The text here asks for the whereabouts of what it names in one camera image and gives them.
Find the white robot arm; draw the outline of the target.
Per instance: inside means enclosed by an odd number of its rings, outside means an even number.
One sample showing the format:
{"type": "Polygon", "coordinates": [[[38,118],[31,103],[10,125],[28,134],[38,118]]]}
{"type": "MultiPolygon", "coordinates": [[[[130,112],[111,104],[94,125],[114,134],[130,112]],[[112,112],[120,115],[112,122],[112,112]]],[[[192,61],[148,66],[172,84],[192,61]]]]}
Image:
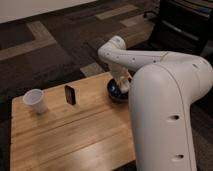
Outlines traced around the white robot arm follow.
{"type": "Polygon", "coordinates": [[[197,171],[190,108],[213,88],[213,66],[192,54],[129,50],[120,36],[98,56],[128,95],[138,171],[197,171]]]}

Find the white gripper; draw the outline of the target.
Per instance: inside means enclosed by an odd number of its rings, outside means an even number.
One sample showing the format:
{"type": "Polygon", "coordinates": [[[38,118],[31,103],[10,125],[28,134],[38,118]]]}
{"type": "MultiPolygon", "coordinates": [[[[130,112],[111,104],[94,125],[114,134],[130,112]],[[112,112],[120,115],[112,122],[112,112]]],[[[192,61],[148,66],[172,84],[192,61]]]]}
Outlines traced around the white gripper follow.
{"type": "Polygon", "coordinates": [[[121,90],[121,85],[128,84],[128,79],[130,78],[130,74],[128,71],[124,72],[115,72],[114,79],[116,81],[117,87],[121,90]]]}

